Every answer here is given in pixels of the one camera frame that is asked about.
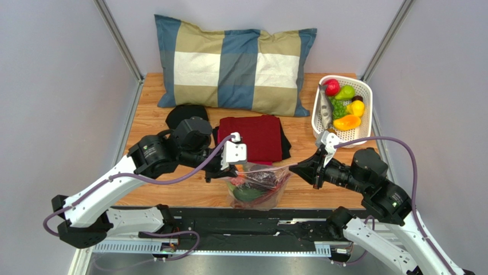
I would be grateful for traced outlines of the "dark purple toy fruit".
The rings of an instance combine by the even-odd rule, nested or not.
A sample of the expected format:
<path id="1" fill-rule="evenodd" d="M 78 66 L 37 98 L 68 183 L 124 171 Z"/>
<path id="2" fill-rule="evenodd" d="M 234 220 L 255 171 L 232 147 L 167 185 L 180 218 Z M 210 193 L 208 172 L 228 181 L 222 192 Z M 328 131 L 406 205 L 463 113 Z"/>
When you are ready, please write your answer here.
<path id="1" fill-rule="evenodd" d="M 273 171 L 252 172 L 247 177 L 253 185 L 262 188 L 273 188 L 278 182 L 276 174 Z"/>

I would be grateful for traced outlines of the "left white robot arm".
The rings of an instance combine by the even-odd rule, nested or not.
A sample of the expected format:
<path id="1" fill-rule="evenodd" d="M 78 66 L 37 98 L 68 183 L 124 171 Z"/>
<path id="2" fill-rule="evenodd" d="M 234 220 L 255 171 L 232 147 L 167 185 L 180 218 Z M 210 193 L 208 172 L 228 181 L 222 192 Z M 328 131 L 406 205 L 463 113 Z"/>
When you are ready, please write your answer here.
<path id="1" fill-rule="evenodd" d="M 166 205 L 144 209 L 117 209 L 115 203 L 147 183 L 171 185 L 185 176 L 161 180 L 179 166 L 189 176 L 204 171 L 205 180 L 238 175 L 237 165 L 247 162 L 247 147 L 237 132 L 214 148 L 212 127 L 201 117 L 182 120 L 175 129 L 144 136 L 105 175 L 81 192 L 52 199 L 53 215 L 62 219 L 53 236 L 76 248 L 97 245 L 107 237 L 136 233 L 141 237 L 166 238 L 175 232 L 175 220 Z"/>

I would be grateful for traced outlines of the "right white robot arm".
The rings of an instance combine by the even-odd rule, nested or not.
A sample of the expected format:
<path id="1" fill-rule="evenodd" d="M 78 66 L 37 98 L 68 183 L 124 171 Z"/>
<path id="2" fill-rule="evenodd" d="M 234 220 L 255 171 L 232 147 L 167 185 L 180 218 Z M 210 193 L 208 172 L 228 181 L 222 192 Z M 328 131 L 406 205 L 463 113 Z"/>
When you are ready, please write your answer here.
<path id="1" fill-rule="evenodd" d="M 396 274 L 472 273 L 441 251 L 423 223 L 416 224 L 410 196 L 386 178 L 388 166 L 373 148 L 356 151 L 349 166 L 336 159 L 326 162 L 325 152 L 320 147 L 309 159 L 291 166 L 290 171 L 315 189 L 328 182 L 361 194 L 368 215 L 384 224 L 403 246 L 386 240 L 344 207 L 338 207 L 326 219 L 329 235 L 360 245 Z"/>

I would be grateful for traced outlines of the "green toy avocado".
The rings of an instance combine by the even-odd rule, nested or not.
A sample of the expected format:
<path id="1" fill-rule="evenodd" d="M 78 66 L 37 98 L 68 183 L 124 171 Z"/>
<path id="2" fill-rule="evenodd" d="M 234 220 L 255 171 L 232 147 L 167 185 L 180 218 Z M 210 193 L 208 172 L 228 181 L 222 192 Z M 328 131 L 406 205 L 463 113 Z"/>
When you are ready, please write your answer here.
<path id="1" fill-rule="evenodd" d="M 235 188 L 232 191 L 234 198 L 241 202 L 251 202 L 266 195 L 263 190 L 253 188 Z"/>

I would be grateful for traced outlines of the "clear zip top bag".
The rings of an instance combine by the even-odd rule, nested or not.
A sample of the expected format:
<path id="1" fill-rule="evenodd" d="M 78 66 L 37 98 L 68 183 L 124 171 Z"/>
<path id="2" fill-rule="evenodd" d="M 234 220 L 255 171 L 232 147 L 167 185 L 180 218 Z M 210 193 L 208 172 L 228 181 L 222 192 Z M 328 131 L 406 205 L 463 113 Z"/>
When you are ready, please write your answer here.
<path id="1" fill-rule="evenodd" d="M 277 207 L 289 179 L 289 166 L 246 163 L 238 166 L 237 176 L 226 177 L 227 200 L 234 209 L 268 211 Z"/>

